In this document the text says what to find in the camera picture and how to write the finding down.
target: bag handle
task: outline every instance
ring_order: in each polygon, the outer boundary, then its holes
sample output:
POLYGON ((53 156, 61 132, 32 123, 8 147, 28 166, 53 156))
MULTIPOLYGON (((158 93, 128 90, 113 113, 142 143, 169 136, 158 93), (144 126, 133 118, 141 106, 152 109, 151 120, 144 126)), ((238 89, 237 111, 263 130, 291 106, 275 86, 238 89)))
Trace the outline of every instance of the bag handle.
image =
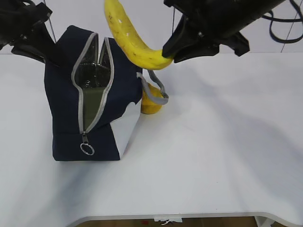
POLYGON ((165 104, 167 104, 169 102, 169 96, 165 92, 164 85, 157 78, 157 76, 154 73, 154 71, 152 71, 152 70, 147 70, 147 71, 148 71, 148 74, 150 75, 151 80, 153 82, 155 82, 160 87, 160 92, 161 92, 161 95, 163 96, 163 98, 153 96, 152 93, 151 93, 151 90, 148 87, 148 83, 147 83, 146 79, 143 77, 142 73, 137 72, 137 78, 141 79, 142 85, 143 85, 143 89, 144 89, 146 95, 155 104, 158 104, 158 105, 165 105, 165 104))

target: bag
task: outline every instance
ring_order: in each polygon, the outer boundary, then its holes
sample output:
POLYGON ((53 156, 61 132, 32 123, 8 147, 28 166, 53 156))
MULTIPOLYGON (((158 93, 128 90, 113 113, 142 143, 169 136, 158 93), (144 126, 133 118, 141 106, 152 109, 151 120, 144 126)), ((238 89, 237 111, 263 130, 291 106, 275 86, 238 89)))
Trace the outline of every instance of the bag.
POLYGON ((98 60, 98 34, 70 26, 57 44, 67 63, 45 64, 45 90, 53 116, 56 161, 120 160, 138 121, 143 87, 151 95, 142 69, 132 64, 114 39, 105 38, 98 60))

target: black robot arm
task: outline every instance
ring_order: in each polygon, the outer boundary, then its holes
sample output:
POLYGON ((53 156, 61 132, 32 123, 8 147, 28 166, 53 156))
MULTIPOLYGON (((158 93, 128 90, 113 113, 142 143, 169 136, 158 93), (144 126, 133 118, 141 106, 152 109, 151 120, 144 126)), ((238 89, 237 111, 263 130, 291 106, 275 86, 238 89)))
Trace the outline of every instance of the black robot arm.
POLYGON ((214 56, 219 45, 231 47, 241 56, 250 50, 240 31, 285 0, 165 0, 183 16, 172 37, 163 46, 164 57, 175 63, 214 56))

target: white bag panel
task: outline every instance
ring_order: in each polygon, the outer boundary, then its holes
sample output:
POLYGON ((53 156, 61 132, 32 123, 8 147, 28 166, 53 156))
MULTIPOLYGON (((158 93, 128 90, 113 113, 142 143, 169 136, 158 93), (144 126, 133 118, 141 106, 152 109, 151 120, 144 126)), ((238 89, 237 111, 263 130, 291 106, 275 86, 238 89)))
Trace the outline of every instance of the white bag panel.
POLYGON ((116 140, 117 149, 120 157, 124 154, 127 143, 133 133, 141 113, 141 100, 136 105, 131 102, 122 117, 111 122, 111 128, 116 140))

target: yellow fruit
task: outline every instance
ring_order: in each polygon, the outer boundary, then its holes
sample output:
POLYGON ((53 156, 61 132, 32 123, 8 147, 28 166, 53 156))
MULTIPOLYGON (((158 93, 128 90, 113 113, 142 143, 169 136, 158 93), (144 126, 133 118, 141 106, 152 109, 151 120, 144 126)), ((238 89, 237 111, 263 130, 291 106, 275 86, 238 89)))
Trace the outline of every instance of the yellow fruit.
MULTIPOLYGON (((163 98, 159 89, 153 87, 150 83, 148 84, 148 87, 151 90, 151 93, 153 96, 163 98)), ((161 109, 161 107, 162 107, 161 105, 158 105, 158 104, 155 104, 154 102, 152 102, 146 95, 145 91, 143 90, 141 113, 155 114, 161 109)))
POLYGON ((169 66, 173 57, 162 57, 162 50, 150 49, 136 32, 119 0, 105 0, 104 12, 117 44, 135 65, 148 70, 169 66))

